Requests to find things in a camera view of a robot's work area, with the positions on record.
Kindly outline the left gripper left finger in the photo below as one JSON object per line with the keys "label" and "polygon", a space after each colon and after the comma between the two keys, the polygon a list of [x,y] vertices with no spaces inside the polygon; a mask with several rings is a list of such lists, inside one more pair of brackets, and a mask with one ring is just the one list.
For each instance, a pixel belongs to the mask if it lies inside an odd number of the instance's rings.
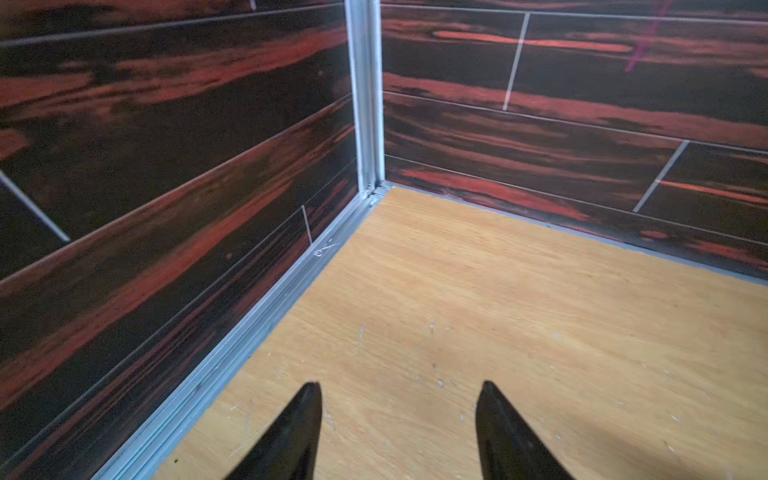
{"label": "left gripper left finger", "polygon": [[226,479],[313,479],[322,414],[320,383],[305,383]]}

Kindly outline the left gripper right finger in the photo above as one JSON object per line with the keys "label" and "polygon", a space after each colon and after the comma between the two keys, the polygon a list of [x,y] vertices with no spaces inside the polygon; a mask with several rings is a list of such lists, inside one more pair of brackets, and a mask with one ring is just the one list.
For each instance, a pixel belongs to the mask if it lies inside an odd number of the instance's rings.
{"label": "left gripper right finger", "polygon": [[478,397],[475,429],[484,479],[573,479],[500,389],[488,380],[483,382]]}

